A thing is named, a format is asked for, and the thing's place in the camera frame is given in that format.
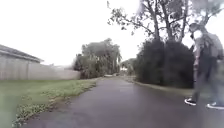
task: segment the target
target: roof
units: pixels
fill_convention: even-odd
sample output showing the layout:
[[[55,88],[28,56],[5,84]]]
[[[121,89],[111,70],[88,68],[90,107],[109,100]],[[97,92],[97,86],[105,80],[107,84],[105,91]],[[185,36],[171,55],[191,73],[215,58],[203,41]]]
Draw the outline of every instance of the roof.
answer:
[[[41,59],[39,59],[35,56],[29,55],[27,53],[21,52],[19,50],[13,49],[13,48],[9,48],[9,47],[1,45],[1,44],[0,44],[0,53],[10,55],[10,56],[13,56],[13,57],[16,57],[16,58],[35,61],[35,62],[43,61],[43,60],[41,60]]]

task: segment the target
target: white shoe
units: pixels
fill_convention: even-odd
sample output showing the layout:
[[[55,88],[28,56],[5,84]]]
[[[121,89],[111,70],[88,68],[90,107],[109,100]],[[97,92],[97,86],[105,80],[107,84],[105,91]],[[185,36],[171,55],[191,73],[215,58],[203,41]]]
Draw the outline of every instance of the white shoe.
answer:
[[[192,106],[195,106],[196,105],[196,102],[193,101],[191,98],[185,99],[184,102],[186,104],[189,104],[189,105],[192,105]]]
[[[212,109],[224,110],[224,105],[217,104],[216,102],[213,102],[212,104],[207,104],[207,107]]]

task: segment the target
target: lawn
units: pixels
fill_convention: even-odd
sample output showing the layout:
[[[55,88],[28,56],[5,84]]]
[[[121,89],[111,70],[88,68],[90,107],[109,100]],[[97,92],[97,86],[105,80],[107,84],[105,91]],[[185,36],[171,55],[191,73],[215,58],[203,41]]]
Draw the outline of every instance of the lawn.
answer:
[[[167,87],[167,86],[159,86],[159,85],[152,85],[152,84],[144,84],[141,82],[138,82],[136,80],[134,80],[135,77],[131,77],[131,76],[121,76],[121,79],[124,79],[128,82],[134,83],[135,85],[140,85],[140,86],[146,86],[149,87],[151,89],[155,89],[155,90],[159,90],[159,91],[164,91],[164,92],[170,92],[170,93],[175,93],[178,95],[182,95],[184,97],[190,97],[193,93],[193,89],[181,89],[181,88],[173,88],[173,87]],[[223,87],[219,87],[219,90],[223,90],[222,92],[224,92],[224,88]],[[210,88],[208,85],[206,85],[203,88],[202,91],[202,98],[209,98],[211,97],[211,92],[210,92]]]
[[[95,86],[97,79],[68,81],[1,81],[0,125],[11,127]]]

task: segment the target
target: pants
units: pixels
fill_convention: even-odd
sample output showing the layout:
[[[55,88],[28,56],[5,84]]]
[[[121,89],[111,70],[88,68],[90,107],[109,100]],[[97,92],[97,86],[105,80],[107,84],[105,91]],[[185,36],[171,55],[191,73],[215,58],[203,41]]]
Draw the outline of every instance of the pants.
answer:
[[[192,100],[198,101],[200,93],[206,84],[209,85],[214,102],[222,102],[218,93],[218,86],[221,85],[218,75],[218,63],[216,58],[199,58],[199,65],[194,68],[194,88]]]

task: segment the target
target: driveway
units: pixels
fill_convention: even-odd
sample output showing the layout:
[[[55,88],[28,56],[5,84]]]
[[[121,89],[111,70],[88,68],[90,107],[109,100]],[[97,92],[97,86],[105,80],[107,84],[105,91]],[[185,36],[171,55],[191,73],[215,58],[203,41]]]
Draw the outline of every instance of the driveway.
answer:
[[[23,128],[224,128],[224,111],[192,107],[184,97],[118,78],[99,81],[53,112],[41,113]]]

